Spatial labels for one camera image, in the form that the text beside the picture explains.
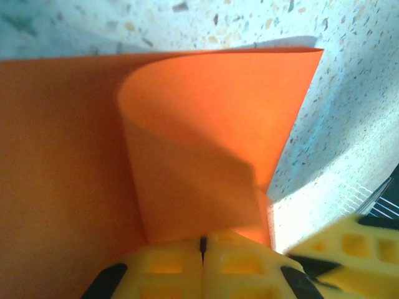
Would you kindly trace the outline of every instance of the speckled countertop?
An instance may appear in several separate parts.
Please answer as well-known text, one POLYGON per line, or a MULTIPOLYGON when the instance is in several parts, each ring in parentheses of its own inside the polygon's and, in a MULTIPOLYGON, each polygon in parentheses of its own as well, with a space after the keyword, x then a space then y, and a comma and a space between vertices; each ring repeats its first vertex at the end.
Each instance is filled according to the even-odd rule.
POLYGON ((269 189, 280 251, 336 219, 356 186, 374 190, 399 162, 396 0, 2 0, 0 41, 3 59, 324 48, 269 189))

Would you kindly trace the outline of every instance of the speckled stone surface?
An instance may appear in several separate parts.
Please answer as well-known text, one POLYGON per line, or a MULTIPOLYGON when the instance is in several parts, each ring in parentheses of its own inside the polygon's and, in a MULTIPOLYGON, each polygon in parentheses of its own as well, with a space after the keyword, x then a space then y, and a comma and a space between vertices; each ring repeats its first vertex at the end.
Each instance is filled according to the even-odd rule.
POLYGON ((399 2, 0 2, 2 59, 257 47, 291 37, 287 44, 325 53, 269 189, 280 251, 336 219, 354 186, 374 190, 399 162, 399 2))

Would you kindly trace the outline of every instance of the black rubber pad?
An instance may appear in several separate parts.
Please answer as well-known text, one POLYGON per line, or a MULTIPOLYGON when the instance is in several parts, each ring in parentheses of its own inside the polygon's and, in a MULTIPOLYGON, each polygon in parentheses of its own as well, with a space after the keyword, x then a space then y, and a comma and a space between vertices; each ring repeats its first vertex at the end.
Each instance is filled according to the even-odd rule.
POLYGON ((305 273, 288 266, 281 267, 281 272, 297 299, 324 299, 305 273))
POLYGON ((381 229, 399 230, 399 219, 363 216, 357 220, 357 223, 364 226, 379 227, 381 229))
POLYGON ((331 283, 321 282, 320 280, 318 280, 315 277, 309 277, 309 278, 310 278, 310 280, 313 281, 314 284, 316 284, 316 286, 317 285, 322 285, 323 287, 326 287, 326 288, 331 288, 333 290, 342 291, 341 288, 337 287, 336 285, 332 285, 331 283))
POLYGON ((117 263, 100 272, 81 299, 111 299, 127 271, 124 263, 117 263))
POLYGON ((299 262, 304 268, 305 273, 310 277, 318 277, 341 267, 340 263, 331 262, 329 260, 313 259, 311 257, 303 257, 300 255, 288 255, 288 257, 299 262))

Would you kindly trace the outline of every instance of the orange paper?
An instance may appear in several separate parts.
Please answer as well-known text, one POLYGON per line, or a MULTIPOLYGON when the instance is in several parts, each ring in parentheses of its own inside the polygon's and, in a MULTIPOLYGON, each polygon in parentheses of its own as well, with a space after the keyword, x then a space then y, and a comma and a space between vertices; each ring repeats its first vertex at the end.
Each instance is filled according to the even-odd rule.
POLYGON ((0 297, 77 298, 147 242, 243 227, 267 243, 259 190, 321 54, 1 62, 0 297))

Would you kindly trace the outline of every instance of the square hole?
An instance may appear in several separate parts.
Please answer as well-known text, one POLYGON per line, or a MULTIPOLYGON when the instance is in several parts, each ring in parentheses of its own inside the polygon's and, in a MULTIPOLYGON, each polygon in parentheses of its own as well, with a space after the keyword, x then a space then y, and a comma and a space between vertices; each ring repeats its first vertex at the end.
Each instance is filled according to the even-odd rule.
POLYGON ((232 290, 230 299, 282 299, 276 287, 248 287, 232 290))
POLYGON ((148 273, 177 274, 183 271, 182 256, 177 253, 157 252, 151 254, 147 265, 148 273))
POLYGON ((318 251, 318 252, 325 252, 326 251, 326 246, 323 242, 319 242, 316 243, 314 245, 312 245, 311 247, 314 251, 318 251))
POLYGON ((262 260, 252 253, 226 254, 222 260, 222 273, 244 274, 244 275, 265 275, 262 260))
POLYGON ((386 263, 399 264, 398 242, 388 239, 378 239, 378 259, 386 263))
POLYGON ((183 291, 171 287, 145 287, 140 290, 140 299, 183 299, 183 291))
POLYGON ((342 237, 342 250, 353 257, 370 257, 367 240, 362 235, 345 234, 342 237))

